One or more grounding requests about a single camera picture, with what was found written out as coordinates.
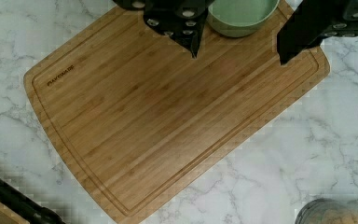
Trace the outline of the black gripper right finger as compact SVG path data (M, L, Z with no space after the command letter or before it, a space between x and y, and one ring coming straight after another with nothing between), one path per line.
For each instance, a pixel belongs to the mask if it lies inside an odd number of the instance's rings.
M281 65L302 50L319 46L323 32L343 13L349 0L303 0L277 34Z

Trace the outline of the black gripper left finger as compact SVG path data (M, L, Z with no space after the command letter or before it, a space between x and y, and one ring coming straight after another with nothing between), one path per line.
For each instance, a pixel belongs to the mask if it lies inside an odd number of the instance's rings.
M180 18L171 10L148 10L144 13L145 24L159 35L169 37L191 53L198 56L208 11L195 18Z

